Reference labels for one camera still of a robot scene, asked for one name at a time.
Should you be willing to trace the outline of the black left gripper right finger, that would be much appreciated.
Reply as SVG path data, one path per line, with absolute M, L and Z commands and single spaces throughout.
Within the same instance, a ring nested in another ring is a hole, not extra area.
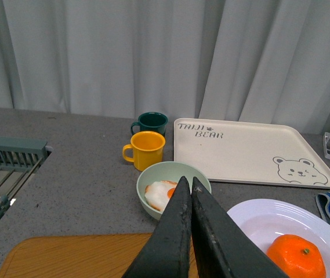
M 199 277 L 288 276 L 246 236 L 196 177 L 191 199 L 191 232 Z

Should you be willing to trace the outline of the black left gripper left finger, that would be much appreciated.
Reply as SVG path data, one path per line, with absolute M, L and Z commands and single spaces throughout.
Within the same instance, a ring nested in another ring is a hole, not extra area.
M 148 242 L 123 277 L 188 277 L 192 201 L 182 176 Z

